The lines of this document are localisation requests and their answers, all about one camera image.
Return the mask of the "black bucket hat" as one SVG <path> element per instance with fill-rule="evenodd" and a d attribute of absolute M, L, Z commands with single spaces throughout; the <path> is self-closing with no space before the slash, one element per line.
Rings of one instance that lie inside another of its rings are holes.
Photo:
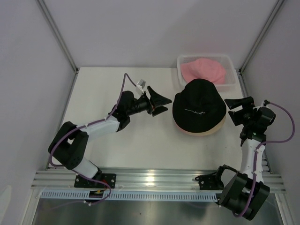
<path fill-rule="evenodd" d="M 215 85 L 204 79 L 189 82 L 177 93 L 172 116 L 178 126 L 188 132 L 200 133 L 212 129 L 226 115 L 227 108 Z"/>

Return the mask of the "beige bucket hat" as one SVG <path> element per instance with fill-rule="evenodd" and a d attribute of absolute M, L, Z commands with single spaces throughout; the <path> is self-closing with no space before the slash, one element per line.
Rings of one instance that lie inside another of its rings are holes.
<path fill-rule="evenodd" d="M 219 131 L 219 130 L 223 127 L 225 121 L 226 121 L 226 115 L 225 115 L 225 116 L 223 117 L 223 119 L 222 119 L 216 126 L 214 126 L 212 129 L 210 129 L 210 130 L 208 130 L 208 131 L 205 131 L 205 132 L 195 133 L 193 136 L 208 136 L 208 135 L 212 135 L 212 134 L 216 133 L 217 131 Z"/>

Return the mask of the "pink bucket hat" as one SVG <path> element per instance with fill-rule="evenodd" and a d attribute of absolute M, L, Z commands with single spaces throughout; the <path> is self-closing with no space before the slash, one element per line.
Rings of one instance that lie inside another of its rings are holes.
<path fill-rule="evenodd" d="M 187 135 L 194 135 L 194 134 L 195 134 L 195 133 L 193 133 L 193 132 L 188 132 L 188 131 L 186 131 L 186 130 L 180 128 L 180 127 L 179 127 L 179 130 L 180 130 L 182 133 L 187 134 Z"/>

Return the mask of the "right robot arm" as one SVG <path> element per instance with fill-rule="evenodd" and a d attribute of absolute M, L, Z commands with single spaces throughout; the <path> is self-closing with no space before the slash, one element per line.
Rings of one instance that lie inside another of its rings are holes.
<path fill-rule="evenodd" d="M 242 162 L 239 171 L 230 179 L 226 173 L 214 177 L 214 185 L 223 189 L 218 204 L 229 209 L 237 218 L 253 220 L 270 194 L 264 184 L 262 158 L 266 145 L 266 130 L 275 118 L 268 101 L 256 107 L 252 97 L 225 99 L 235 126 L 240 133 Z"/>

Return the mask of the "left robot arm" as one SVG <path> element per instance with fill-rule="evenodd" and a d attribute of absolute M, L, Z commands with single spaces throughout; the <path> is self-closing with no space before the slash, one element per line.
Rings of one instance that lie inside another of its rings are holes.
<path fill-rule="evenodd" d="M 172 101 L 156 93 L 150 86 L 139 98 L 133 92 L 123 91 L 106 118 L 78 126 L 65 122 L 51 142 L 48 152 L 59 164 L 85 178 L 85 183 L 96 188 L 101 183 L 100 169 L 85 156 L 87 143 L 106 134 L 123 130 L 130 123 L 130 116 L 146 111 L 151 116 L 166 112 Z"/>

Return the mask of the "white plastic basket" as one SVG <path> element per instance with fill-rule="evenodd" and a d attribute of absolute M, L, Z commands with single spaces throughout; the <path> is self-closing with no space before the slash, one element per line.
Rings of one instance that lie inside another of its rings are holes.
<path fill-rule="evenodd" d="M 217 53 L 213 53 L 213 54 L 201 53 L 196 55 L 181 55 L 177 58 L 178 80 L 182 87 L 185 87 L 188 83 L 186 83 L 186 81 L 182 77 L 180 71 L 180 64 L 192 62 L 199 58 L 207 58 L 207 59 L 215 60 L 217 62 L 220 62 L 222 66 L 225 68 L 226 70 L 225 83 L 220 85 L 215 85 L 218 91 L 228 91 L 237 84 L 237 74 L 234 69 L 232 60 L 229 58 L 229 56 L 225 54 L 217 54 Z"/>

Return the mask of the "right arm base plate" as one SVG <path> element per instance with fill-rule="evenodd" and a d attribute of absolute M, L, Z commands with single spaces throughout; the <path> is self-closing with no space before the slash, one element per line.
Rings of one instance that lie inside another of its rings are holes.
<path fill-rule="evenodd" d="M 221 176 L 216 173 L 199 175 L 195 177 L 201 191 L 204 190 L 223 190 L 225 188 Z"/>

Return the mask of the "aluminium mounting rail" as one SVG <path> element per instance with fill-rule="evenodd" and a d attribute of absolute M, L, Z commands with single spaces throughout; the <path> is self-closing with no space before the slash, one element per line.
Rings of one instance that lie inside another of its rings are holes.
<path fill-rule="evenodd" d="M 200 192 L 195 177 L 213 173 L 200 170 L 102 168 L 103 173 L 116 174 L 114 191 Z M 32 189 L 75 190 L 76 174 L 67 169 L 37 171 Z"/>

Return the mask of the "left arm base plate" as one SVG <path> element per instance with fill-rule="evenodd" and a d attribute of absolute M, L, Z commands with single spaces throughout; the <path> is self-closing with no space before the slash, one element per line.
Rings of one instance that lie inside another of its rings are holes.
<path fill-rule="evenodd" d="M 77 175 L 74 183 L 75 188 L 108 188 L 107 185 L 111 187 L 111 189 L 115 188 L 116 184 L 116 178 L 117 175 L 114 173 L 97 173 L 95 177 L 93 177 L 94 180 L 97 181 L 91 181 L 87 180 L 86 178 Z"/>

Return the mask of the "right corner aluminium post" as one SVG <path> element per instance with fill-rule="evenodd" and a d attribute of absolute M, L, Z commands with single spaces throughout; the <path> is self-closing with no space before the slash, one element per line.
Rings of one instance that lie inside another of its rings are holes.
<path fill-rule="evenodd" d="M 275 5 L 273 6 L 271 12 L 269 13 L 266 22 L 263 24 L 257 38 L 255 39 L 253 45 L 251 46 L 248 54 L 246 55 L 240 69 L 239 74 L 243 76 L 248 64 L 251 62 L 252 58 L 258 51 L 260 45 L 263 43 L 264 39 L 266 38 L 269 30 L 271 29 L 273 23 L 275 22 L 277 16 L 279 15 L 280 11 L 282 10 L 286 0 L 277 0 Z"/>

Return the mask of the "corner aluminium post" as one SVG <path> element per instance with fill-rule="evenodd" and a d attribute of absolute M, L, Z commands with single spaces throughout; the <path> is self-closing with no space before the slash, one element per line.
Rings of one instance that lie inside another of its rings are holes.
<path fill-rule="evenodd" d="M 266 38 L 269 30 L 271 29 L 273 23 L 275 22 L 277 16 L 279 15 L 280 11 L 282 10 L 286 0 L 277 0 L 275 5 L 273 6 L 271 12 L 269 13 L 266 22 L 263 24 L 257 38 L 255 39 L 253 45 L 251 46 L 248 54 L 246 55 L 240 69 L 239 74 L 243 76 L 248 64 L 251 62 L 252 58 L 258 51 L 260 45 L 263 43 L 264 39 Z"/>
<path fill-rule="evenodd" d="M 44 0 L 36 0 L 35 1 L 37 6 L 39 7 L 45 21 L 47 22 L 54 38 L 56 39 L 63 55 L 65 56 L 66 60 L 68 61 L 72 71 L 77 74 L 78 72 L 78 67 L 76 66 L 76 63 L 67 47 L 67 44 L 52 16 L 52 13 L 50 12 L 46 2 Z"/>

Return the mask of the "left corner aluminium post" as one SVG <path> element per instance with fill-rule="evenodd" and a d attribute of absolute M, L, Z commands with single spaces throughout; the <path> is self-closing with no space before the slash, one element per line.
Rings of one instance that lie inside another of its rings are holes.
<path fill-rule="evenodd" d="M 44 0 L 36 0 L 35 1 L 37 6 L 39 7 L 45 21 L 47 22 L 54 38 L 56 39 L 63 55 L 65 56 L 66 60 L 68 61 L 72 71 L 77 74 L 78 72 L 78 67 L 76 66 L 76 63 L 67 47 L 67 44 L 52 16 L 52 13 L 50 12 L 46 2 Z"/>

